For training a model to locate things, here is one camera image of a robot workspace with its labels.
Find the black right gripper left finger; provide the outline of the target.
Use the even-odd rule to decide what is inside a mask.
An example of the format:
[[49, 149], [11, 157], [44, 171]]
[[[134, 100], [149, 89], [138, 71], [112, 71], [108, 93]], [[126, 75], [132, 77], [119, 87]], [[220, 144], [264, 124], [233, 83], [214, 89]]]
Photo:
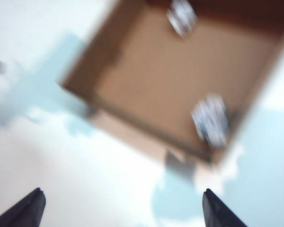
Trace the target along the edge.
[[0, 227], [39, 227], [46, 205], [46, 197], [40, 188], [0, 215]]

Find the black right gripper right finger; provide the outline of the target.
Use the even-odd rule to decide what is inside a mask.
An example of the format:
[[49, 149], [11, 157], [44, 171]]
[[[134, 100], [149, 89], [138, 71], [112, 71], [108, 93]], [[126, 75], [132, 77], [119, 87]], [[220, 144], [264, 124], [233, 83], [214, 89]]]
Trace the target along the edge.
[[206, 227], [246, 227], [211, 189], [203, 193], [202, 205]]

